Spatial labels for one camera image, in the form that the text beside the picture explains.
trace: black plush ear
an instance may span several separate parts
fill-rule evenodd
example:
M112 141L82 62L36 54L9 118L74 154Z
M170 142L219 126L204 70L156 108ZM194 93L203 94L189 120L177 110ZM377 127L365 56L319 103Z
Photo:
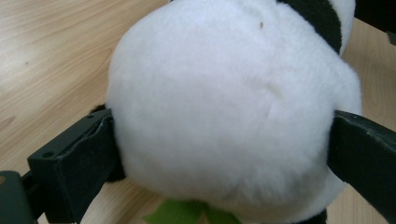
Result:
M311 217L307 221L299 222L296 224L326 224L326 220L327 220L327 212L326 210L324 210L319 215L315 217Z
M97 112L97 111L101 111L101 110L104 110L104 109L106 109L106 105L98 105L97 107L95 107L91 111L91 113L94 113L94 112ZM107 179L107 182L110 182L110 183L122 180L122 179L124 179L126 177L124 169L122 167L122 163L121 163L121 159L120 159L120 150L119 149L118 149L118 152L119 152L118 153L118 155L119 155L118 161L119 162L117 163L116 167L114 167L114 170L112 171L112 173L110 174L110 176Z
M329 0L276 0L296 10L337 52L342 46L341 22Z

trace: wood grain surface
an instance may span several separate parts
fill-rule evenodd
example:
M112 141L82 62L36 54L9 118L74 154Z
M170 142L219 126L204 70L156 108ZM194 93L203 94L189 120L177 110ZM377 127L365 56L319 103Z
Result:
M26 158L104 102L121 36L165 0L2 1L0 170L28 171ZM396 130L396 47L355 21L345 60L360 74L364 116ZM82 223L144 223L163 200L129 180L104 185ZM47 223L41 217L40 223ZM329 223L387 223L352 188Z

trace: stuffed animal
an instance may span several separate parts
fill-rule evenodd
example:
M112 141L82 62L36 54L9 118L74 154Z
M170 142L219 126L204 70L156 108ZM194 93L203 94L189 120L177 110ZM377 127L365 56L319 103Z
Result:
M339 57L353 0L176 0L122 38L106 106L125 174L242 223L297 223L343 189L334 110L361 113Z

